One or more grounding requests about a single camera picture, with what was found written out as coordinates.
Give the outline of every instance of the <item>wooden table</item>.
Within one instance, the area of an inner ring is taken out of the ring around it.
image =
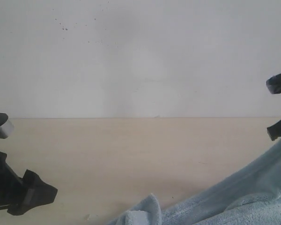
[[[221,181],[265,152],[279,118],[17,119],[0,151],[30,169],[56,200],[5,225],[100,225],[157,195],[163,207]]]

